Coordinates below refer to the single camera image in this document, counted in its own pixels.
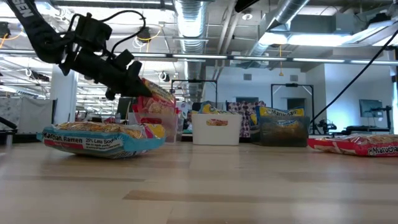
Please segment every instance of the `white box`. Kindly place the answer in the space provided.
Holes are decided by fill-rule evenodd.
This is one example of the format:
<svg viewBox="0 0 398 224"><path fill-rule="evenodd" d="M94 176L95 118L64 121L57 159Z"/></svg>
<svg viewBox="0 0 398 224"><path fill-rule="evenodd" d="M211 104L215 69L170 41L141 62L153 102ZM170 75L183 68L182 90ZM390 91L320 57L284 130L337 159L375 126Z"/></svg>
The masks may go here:
<svg viewBox="0 0 398 224"><path fill-rule="evenodd" d="M226 126L211 126L207 121L217 119ZM241 130L240 114L193 114L193 143L199 145L237 146Z"/></svg>

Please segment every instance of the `red package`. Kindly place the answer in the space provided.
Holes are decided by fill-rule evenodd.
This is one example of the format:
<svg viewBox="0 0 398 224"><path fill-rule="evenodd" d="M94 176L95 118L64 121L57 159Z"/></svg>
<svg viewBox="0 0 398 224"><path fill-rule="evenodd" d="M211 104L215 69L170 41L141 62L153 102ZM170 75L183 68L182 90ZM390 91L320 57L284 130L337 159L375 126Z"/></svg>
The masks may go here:
<svg viewBox="0 0 398 224"><path fill-rule="evenodd" d="M335 139L309 139L308 146L324 152L357 156L398 156L398 135L352 135Z"/></svg>
<svg viewBox="0 0 398 224"><path fill-rule="evenodd" d="M142 82L152 92L152 97L140 96L138 98L137 112L155 114L175 113L175 98L171 93L145 78L142 79Z"/></svg>

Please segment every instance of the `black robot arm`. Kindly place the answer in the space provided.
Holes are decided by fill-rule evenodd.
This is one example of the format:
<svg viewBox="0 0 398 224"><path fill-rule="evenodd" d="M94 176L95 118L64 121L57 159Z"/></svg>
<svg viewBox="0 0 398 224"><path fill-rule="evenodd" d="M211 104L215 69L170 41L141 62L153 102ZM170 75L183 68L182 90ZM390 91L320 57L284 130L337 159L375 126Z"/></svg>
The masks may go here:
<svg viewBox="0 0 398 224"><path fill-rule="evenodd" d="M58 64L64 75L74 70L90 77L95 83L106 85L108 87L106 97L110 100L113 100L117 93L122 96L151 96L151 92L138 76L141 63L134 61L127 67L134 59L128 50L118 56L106 50L106 41L112 34L112 28L103 21L115 15L99 21L92 18L90 13L86 16L75 14L68 31L57 33L40 15L34 0L5 0L5 2L24 27L33 49L43 62ZM144 16L133 10L125 12L139 14L144 23L140 31L143 30L146 25ZM76 17L79 18L78 23L76 29L72 31Z"/></svg>

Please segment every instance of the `person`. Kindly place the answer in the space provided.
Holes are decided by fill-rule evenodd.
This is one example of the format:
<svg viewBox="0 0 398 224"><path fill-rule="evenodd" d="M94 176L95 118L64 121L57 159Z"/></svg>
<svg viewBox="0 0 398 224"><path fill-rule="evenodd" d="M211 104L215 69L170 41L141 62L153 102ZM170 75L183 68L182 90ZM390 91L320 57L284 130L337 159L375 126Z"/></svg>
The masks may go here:
<svg viewBox="0 0 398 224"><path fill-rule="evenodd" d="M187 113L187 118L184 119L184 125L183 125L183 129L186 130L188 129L189 125L192 124L192 112L188 111Z"/></svg>

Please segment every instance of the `floor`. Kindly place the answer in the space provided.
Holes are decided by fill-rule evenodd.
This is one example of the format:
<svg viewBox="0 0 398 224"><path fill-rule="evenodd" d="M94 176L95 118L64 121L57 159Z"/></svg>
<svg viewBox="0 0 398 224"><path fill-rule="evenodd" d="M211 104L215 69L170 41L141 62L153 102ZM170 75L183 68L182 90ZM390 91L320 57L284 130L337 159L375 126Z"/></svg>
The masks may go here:
<svg viewBox="0 0 398 224"><path fill-rule="evenodd" d="M166 145L132 159L0 149L4 224L398 223L398 158Z"/></svg>

